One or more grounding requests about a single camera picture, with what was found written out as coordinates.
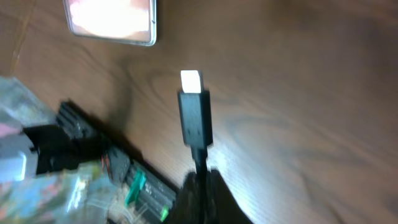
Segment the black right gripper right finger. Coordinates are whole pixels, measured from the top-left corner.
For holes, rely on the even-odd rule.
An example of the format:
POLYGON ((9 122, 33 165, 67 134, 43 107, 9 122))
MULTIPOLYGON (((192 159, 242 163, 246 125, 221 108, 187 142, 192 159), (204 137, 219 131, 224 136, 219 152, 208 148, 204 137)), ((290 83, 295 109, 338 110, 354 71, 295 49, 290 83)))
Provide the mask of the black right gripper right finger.
POLYGON ((205 223, 251 224, 241 210, 220 172, 212 169, 206 177, 207 208, 205 223))

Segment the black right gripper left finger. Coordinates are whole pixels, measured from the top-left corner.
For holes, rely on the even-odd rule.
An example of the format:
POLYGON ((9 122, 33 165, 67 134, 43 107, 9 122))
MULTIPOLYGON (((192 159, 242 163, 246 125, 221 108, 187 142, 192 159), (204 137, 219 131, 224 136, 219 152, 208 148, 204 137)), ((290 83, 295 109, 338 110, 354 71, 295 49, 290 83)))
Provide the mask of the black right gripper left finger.
POLYGON ((166 224, 202 223, 202 186, 195 172, 189 172, 177 194, 173 208, 164 221, 166 224))

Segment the gold Samsung Galaxy smartphone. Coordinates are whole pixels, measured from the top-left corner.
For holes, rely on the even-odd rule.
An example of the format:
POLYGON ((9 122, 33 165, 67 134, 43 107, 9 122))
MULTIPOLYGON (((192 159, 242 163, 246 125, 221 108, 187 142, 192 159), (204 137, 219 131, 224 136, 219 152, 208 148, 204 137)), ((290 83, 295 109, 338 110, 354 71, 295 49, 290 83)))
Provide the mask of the gold Samsung Galaxy smartphone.
POLYGON ((156 0, 63 0, 71 33, 130 45, 157 40, 156 0))

